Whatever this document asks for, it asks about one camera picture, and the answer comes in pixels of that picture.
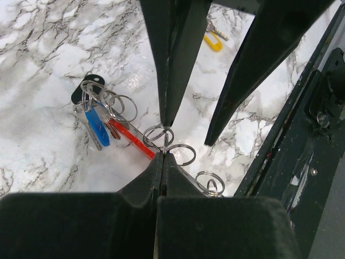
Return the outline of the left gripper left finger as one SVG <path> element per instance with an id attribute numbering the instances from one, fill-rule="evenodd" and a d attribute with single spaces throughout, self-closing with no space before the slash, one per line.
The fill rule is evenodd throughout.
<path id="1" fill-rule="evenodd" d="M 115 193 L 1 199 L 1 258 L 153 258 L 164 156 Z"/>

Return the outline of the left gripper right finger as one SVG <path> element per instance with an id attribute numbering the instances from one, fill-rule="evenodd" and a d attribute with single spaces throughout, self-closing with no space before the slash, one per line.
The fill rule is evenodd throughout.
<path id="1" fill-rule="evenodd" d="M 157 153 L 159 258 L 300 258 L 290 219 L 268 197 L 206 197 L 173 181 L 171 154 Z"/>

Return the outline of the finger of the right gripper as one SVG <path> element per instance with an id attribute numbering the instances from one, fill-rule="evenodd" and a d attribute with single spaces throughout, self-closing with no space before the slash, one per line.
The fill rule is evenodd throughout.
<path id="1" fill-rule="evenodd" d="M 140 0 L 154 57 L 160 121 L 172 126 L 194 67 L 211 1 Z"/>
<path id="2" fill-rule="evenodd" d="M 212 146 L 238 106 L 296 49 L 333 1 L 262 1 L 230 66 L 205 145 Z"/>

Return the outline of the yellow tagged key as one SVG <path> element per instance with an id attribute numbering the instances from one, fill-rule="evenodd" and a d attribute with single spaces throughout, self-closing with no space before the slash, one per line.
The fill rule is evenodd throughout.
<path id="1" fill-rule="evenodd" d="M 204 34 L 204 41 L 214 52 L 220 52 L 223 48 L 222 40 L 228 41 L 229 37 L 218 30 L 212 20 L 206 19 L 207 26 Z"/>

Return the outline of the red keyring with keys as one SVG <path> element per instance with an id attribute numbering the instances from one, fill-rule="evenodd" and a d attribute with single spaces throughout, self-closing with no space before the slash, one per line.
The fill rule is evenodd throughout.
<path id="1" fill-rule="evenodd" d="M 174 132 L 169 127 L 158 124 L 140 132 L 132 125 L 132 120 L 123 117 L 126 109 L 124 100 L 127 99 L 132 103 L 133 99 L 123 94 L 117 94 L 102 85 L 98 85 L 101 87 L 100 93 L 95 94 L 92 91 L 93 85 L 91 83 L 91 88 L 84 90 L 82 101 L 79 104 L 73 104 L 73 111 L 84 124 L 97 150 L 102 150 L 104 146 L 96 139 L 86 118 L 85 112 L 90 109 L 89 105 L 95 108 L 108 133 L 109 140 L 110 138 L 119 140 L 121 137 L 125 137 L 149 159 L 153 159 L 158 152 L 168 153 L 177 148 L 185 148 L 196 154 L 195 149 L 187 144 L 175 144 Z"/>

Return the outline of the blue key tag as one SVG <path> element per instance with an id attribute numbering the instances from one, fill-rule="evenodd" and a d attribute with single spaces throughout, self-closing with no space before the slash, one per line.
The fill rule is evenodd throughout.
<path id="1" fill-rule="evenodd" d="M 86 118 L 91 126 L 92 131 L 94 132 L 96 139 L 101 143 L 103 146 L 109 146 L 110 140 L 108 133 L 103 125 L 103 122 L 99 118 L 96 110 L 91 105 L 88 106 L 90 109 L 85 112 Z"/>

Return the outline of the black key fob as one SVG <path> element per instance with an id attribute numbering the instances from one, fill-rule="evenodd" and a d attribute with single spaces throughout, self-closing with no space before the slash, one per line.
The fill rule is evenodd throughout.
<path id="1" fill-rule="evenodd" d="M 73 104 L 76 105 L 82 101 L 82 95 L 84 93 L 84 90 L 88 90 L 88 88 L 91 88 L 91 83 L 94 84 L 92 91 L 95 94 L 99 94 L 101 91 L 101 87 L 98 85 L 105 86 L 105 80 L 103 79 L 103 77 L 97 74 L 89 74 L 85 76 L 84 79 L 79 84 L 79 86 L 71 94 L 71 101 Z"/>

